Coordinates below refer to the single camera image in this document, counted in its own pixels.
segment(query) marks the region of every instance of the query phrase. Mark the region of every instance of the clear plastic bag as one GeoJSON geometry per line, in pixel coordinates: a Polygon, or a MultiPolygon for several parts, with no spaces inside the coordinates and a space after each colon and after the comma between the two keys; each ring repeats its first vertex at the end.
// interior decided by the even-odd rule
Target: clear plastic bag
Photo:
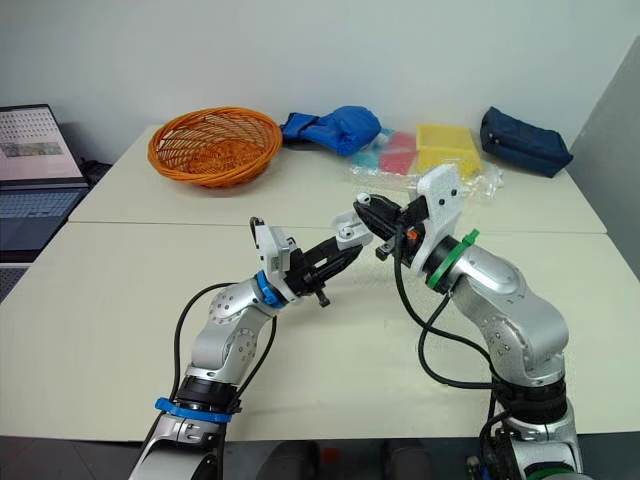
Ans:
{"type": "Polygon", "coordinates": [[[482,172],[462,181],[461,194],[482,200],[492,200],[498,188],[504,186],[502,169],[489,162],[482,162],[482,172]]]}
{"type": "MultiPolygon", "coordinates": [[[[382,129],[376,139],[352,155],[352,180],[363,187],[406,192],[426,172],[417,173],[415,136],[382,129]]],[[[460,159],[450,162],[459,165],[460,159]]],[[[482,171],[461,179],[461,195],[481,201],[492,200],[504,185],[503,172],[492,163],[482,161],[482,171]]]]}
{"type": "Polygon", "coordinates": [[[355,183],[406,190],[415,181],[415,136],[383,128],[369,145],[350,157],[355,183]]]}

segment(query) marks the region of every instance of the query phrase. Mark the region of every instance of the laptop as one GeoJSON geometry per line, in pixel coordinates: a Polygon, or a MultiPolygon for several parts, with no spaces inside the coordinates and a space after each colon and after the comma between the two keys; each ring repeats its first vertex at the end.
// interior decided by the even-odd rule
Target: laptop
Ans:
{"type": "Polygon", "coordinates": [[[0,107],[0,261],[33,261],[88,191],[48,105],[0,107]]]}

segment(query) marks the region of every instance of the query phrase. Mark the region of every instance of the orange object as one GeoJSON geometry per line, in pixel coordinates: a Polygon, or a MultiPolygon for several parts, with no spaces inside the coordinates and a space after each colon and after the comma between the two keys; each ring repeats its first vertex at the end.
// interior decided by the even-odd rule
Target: orange object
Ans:
{"type": "Polygon", "coordinates": [[[231,187],[260,175],[282,145],[278,125],[240,107],[187,113],[158,130],[149,162],[161,175],[205,187],[231,187]]]}

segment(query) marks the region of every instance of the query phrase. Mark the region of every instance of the green ring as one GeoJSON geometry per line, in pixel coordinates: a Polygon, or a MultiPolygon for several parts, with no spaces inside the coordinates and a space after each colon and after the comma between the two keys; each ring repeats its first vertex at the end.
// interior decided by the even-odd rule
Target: green ring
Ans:
{"type": "Polygon", "coordinates": [[[464,251],[471,245],[473,245],[478,235],[480,235],[480,232],[475,228],[471,231],[471,233],[465,235],[465,237],[462,239],[462,242],[456,245],[456,247],[451,250],[451,252],[449,252],[447,258],[445,258],[440,266],[436,268],[436,271],[433,272],[433,275],[429,277],[429,279],[427,280],[427,287],[432,290],[436,289],[436,286],[438,285],[438,282],[440,282],[442,276],[446,273],[447,270],[449,270],[451,265],[458,261],[464,251]]]}

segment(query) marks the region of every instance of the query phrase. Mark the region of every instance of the laptop keyboard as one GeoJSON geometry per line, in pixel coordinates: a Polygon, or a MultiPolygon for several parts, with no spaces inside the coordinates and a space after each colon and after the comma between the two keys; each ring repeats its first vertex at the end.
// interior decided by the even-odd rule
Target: laptop keyboard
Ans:
{"type": "Polygon", "coordinates": [[[0,303],[26,271],[27,267],[0,267],[0,303]]]}
{"type": "Polygon", "coordinates": [[[61,217],[79,192],[46,192],[0,195],[0,219],[61,217]]]}

